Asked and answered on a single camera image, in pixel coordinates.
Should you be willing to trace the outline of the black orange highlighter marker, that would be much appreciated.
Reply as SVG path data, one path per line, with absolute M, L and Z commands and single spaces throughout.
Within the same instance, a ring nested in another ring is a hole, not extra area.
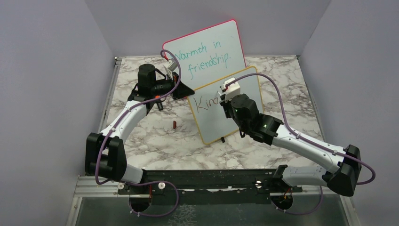
M 162 104 L 162 100 L 158 100 L 156 101 L 157 107 L 159 111 L 162 111 L 164 109 L 163 104 Z

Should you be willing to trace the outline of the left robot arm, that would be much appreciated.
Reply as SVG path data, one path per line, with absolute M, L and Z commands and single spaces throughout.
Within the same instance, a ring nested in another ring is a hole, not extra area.
M 164 64 L 166 74 L 157 79 L 160 73 L 152 64 L 139 66 L 138 82 L 131 91 L 126 105 L 117 118 L 99 133 L 90 133 L 86 140 L 85 172 L 95 176 L 100 185 L 100 177 L 106 181 L 129 182 L 136 193 L 143 193 L 148 181 L 143 177 L 143 169 L 127 163 L 124 144 L 138 123 L 148 115 L 154 105 L 163 109 L 162 98 L 171 96 L 182 99 L 193 95 L 193 89 L 180 81 L 175 72 L 179 66 L 169 60 Z

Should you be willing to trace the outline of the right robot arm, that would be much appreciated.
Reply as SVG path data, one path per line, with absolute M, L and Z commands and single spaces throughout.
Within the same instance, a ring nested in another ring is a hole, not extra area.
M 359 148 L 331 145 L 306 134 L 294 135 L 282 120 L 260 113 L 255 101 L 246 94 L 231 100 L 221 95 L 220 105 L 226 117 L 237 124 L 241 137 L 249 136 L 257 142 L 290 150 L 317 164 L 315 167 L 279 166 L 271 179 L 276 191 L 312 185 L 328 187 L 347 197 L 354 195 L 362 168 Z

